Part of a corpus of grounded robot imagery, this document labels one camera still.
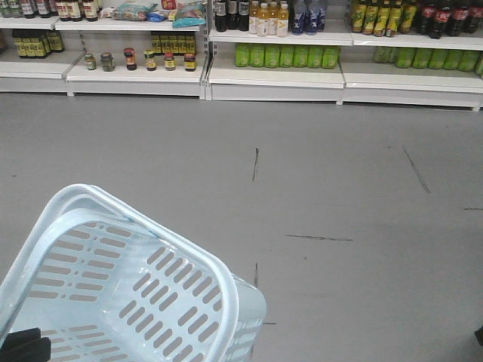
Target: white shelf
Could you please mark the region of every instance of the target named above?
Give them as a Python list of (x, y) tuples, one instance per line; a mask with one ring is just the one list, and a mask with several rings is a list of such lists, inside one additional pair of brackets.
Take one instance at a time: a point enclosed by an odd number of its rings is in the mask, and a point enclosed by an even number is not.
[(47, 29), (52, 30), (59, 17), (34, 17), (26, 19), (24, 17), (15, 18), (0, 17), (0, 29)]
[(351, 46), (352, 37), (342, 20), (328, 20), (325, 30), (314, 35), (292, 35), (284, 38), (278, 36), (257, 36), (240, 30), (226, 30), (217, 32), (212, 29), (210, 41), (226, 43), (264, 43), (264, 44), (312, 44), (312, 45), (343, 45)]
[(173, 29), (171, 21), (154, 23), (150, 21), (127, 21), (103, 18), (98, 21), (59, 21), (55, 24), (57, 30), (127, 30), (127, 31), (159, 31), (159, 32), (197, 32), (200, 26), (189, 26), (187, 28)]
[(383, 47), (407, 47), (407, 48), (433, 48), (433, 49), (463, 49), (483, 51), (483, 34), (477, 31), (475, 34), (462, 33), (460, 36), (451, 37), (443, 35), (440, 39), (431, 39), (428, 35), (421, 34), (397, 34), (393, 38), (376, 37), (351, 33), (354, 45), (358, 46), (383, 46)]
[(10, 49), (0, 56), (0, 77), (64, 79), (81, 56), (80, 51), (64, 51), (45, 59), (20, 59), (17, 51)]

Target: green bottle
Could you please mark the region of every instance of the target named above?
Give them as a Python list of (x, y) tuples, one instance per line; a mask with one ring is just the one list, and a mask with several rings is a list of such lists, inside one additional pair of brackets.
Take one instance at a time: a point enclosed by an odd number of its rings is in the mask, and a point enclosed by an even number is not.
[(448, 53), (448, 49), (435, 49), (434, 51), (432, 51), (432, 56), (431, 60), (429, 61), (428, 67), (430, 69), (441, 69), (445, 64)]
[(413, 59), (413, 68), (425, 69), (429, 65), (431, 59), (432, 49), (418, 48)]
[(245, 43), (238, 43), (235, 46), (235, 65), (249, 66), (250, 65), (250, 45)]
[(450, 49), (448, 56), (446, 57), (445, 64), (443, 64), (443, 69), (455, 70), (460, 64), (461, 57), (463, 56), (463, 51), (459, 49)]

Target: beverage bottle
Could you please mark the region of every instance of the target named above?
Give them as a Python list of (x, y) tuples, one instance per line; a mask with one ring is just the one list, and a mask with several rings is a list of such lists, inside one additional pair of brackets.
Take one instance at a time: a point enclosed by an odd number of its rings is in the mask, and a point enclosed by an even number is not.
[(362, 32), (362, 27), (364, 25), (365, 13), (368, 9), (368, 0), (358, 0), (355, 3), (353, 12), (353, 25), (352, 32)]
[(258, 0), (252, 0), (250, 5), (250, 17), (248, 22), (248, 32), (250, 34), (257, 34), (257, 18), (259, 7), (260, 3), (258, 2)]
[(288, 4), (282, 4), (278, 12), (277, 36), (285, 37), (288, 35)]
[(374, 25), (374, 35), (384, 36), (386, 32), (387, 20), (389, 19), (389, 13), (391, 11), (391, 6), (389, 0), (384, 0), (382, 6), (377, 12), (376, 24)]
[(378, 0), (371, 0), (371, 4), (365, 12), (364, 28), (362, 34), (372, 35), (376, 24), (377, 12), (379, 11)]
[(250, 23), (250, 2), (248, 0), (241, 0), (238, 3), (238, 29), (242, 32), (247, 32)]
[(303, 34), (303, 29), (306, 22), (306, 5), (303, 0), (296, 0), (294, 4), (294, 25), (292, 27), (292, 34)]
[(318, 17), (320, 16), (320, 2), (319, 0), (312, 0), (307, 6), (307, 18), (305, 24), (305, 32), (308, 35), (317, 33)]
[(483, 0), (475, 0), (469, 7), (468, 17), (463, 24), (463, 31), (473, 34), (483, 18)]
[(391, 8), (389, 13), (389, 20), (386, 27), (386, 36), (392, 38), (398, 32), (399, 21), (402, 15), (402, 0), (396, 0), (394, 7)]
[(269, 35), (275, 35), (277, 33), (278, 22), (278, 4), (277, 2), (270, 2), (270, 17), (269, 17)]
[(228, 29), (234, 30), (238, 28), (238, 2), (236, 0), (228, 0)]
[(446, 33), (449, 36), (458, 36), (463, 30), (463, 24), (469, 15), (469, 0), (458, 0), (454, 4), (451, 17), (446, 26)]
[(417, 12), (416, 0), (411, 0), (408, 2), (402, 11), (401, 25), (399, 27), (399, 32), (402, 34), (408, 34), (411, 25), (413, 24), (414, 16)]
[(258, 11), (257, 18), (257, 35), (267, 36), (269, 34), (269, 5), (266, 2), (262, 2)]
[(217, 32), (225, 32), (228, 27), (226, 16), (226, 0), (217, 0), (214, 3), (214, 25)]
[(440, 39), (445, 28), (448, 24), (448, 20), (451, 15), (451, 0), (439, 0), (438, 7), (436, 9), (435, 18), (429, 29), (429, 37), (432, 39)]
[(420, 12), (420, 21), (417, 27), (417, 32), (420, 34), (427, 34), (431, 29), (432, 22), (436, 14), (436, 2), (433, 0), (426, 0)]

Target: shopping basket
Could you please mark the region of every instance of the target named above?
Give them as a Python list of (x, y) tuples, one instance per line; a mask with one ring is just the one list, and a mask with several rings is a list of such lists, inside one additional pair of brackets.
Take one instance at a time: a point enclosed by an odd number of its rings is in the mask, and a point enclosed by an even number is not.
[(52, 362), (242, 362), (263, 294), (96, 186), (48, 203), (0, 288), (0, 345), (39, 327)]

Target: supermarket shelf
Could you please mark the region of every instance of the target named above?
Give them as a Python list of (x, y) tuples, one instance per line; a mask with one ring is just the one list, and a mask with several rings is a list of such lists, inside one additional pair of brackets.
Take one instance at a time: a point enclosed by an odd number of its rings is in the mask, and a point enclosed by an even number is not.
[[(114, 54), (115, 60), (124, 59), (123, 54)], [(157, 70), (148, 72), (143, 60), (138, 60), (138, 67), (129, 71), (118, 61), (114, 72), (104, 72), (97, 65), (95, 70), (87, 70), (84, 60), (79, 62), (67, 74), (69, 95), (75, 93), (117, 93), (117, 94), (158, 94), (158, 95), (201, 95), (201, 79), (204, 71), (205, 56), (197, 56), (197, 68), (194, 72), (187, 72), (183, 67), (183, 58), (176, 57), (177, 69), (167, 71), (164, 60), (156, 57)]]
[(4, 18), (0, 17), (0, 29), (47, 29), (52, 30), (59, 17), (41, 18), (34, 17), (33, 19), (21, 18)]
[(323, 32), (314, 35), (292, 35), (284, 38), (278, 36), (257, 36), (240, 30), (217, 32), (211, 30), (210, 41), (226, 43), (264, 43), (264, 44), (313, 44), (313, 45), (352, 45), (352, 37), (342, 20), (328, 20)]
[(55, 24), (56, 30), (126, 30), (126, 31), (177, 31), (177, 32), (196, 32), (199, 31), (200, 26), (190, 26), (187, 28), (173, 29), (172, 22), (164, 21), (161, 23), (154, 23), (150, 21), (127, 21), (127, 20), (113, 20), (111, 18), (99, 19), (98, 21), (59, 21)]
[(340, 69), (238, 68), (232, 57), (216, 56), (208, 73), (208, 99), (313, 100), (339, 102)]
[(408, 48), (434, 48), (434, 49), (462, 49), (483, 51), (483, 34), (477, 31), (475, 34), (462, 33), (457, 37), (443, 35), (440, 39), (431, 39), (428, 35), (421, 34), (397, 34), (393, 38), (376, 37), (351, 33), (354, 45), (358, 46), (385, 46), (385, 47), (408, 47)]

